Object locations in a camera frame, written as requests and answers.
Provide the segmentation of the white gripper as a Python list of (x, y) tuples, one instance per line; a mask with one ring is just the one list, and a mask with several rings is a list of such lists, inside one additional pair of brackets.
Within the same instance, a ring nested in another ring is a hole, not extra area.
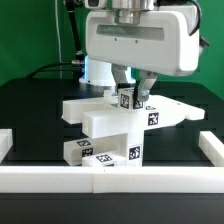
[(141, 69), (137, 100), (146, 102), (157, 73), (185, 76), (196, 70), (196, 23), (194, 6), (163, 6), (157, 11), (143, 11), (137, 25), (117, 24), (113, 11), (92, 11), (86, 20), (87, 54), (91, 59), (112, 63), (116, 89), (128, 86), (126, 66)]

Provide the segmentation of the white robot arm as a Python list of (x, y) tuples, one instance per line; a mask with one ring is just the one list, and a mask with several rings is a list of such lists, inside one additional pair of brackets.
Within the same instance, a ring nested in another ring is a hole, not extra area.
[(140, 71), (135, 94), (149, 96), (159, 74), (192, 74), (201, 54), (201, 7), (197, 0), (65, 0), (70, 20), (78, 7), (89, 10), (86, 47), (75, 43), (84, 62), (83, 83), (93, 86), (130, 85), (130, 70)]

